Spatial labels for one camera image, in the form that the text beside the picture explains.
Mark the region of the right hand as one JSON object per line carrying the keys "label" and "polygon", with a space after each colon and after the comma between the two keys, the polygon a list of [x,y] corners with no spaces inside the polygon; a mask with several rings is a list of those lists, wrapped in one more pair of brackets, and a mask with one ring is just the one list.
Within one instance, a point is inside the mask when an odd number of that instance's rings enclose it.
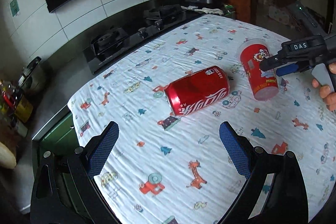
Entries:
{"label": "right hand", "polygon": [[[329,64],[329,72],[335,75],[335,63]],[[313,69],[313,76],[318,76],[322,72],[321,68]],[[329,85],[322,85],[321,81],[314,78],[312,80],[312,85],[314,88],[319,88],[319,96],[323,99],[323,102],[325,103],[326,107],[330,111],[335,111],[336,108],[336,95],[335,92],[331,92],[331,87]]]}

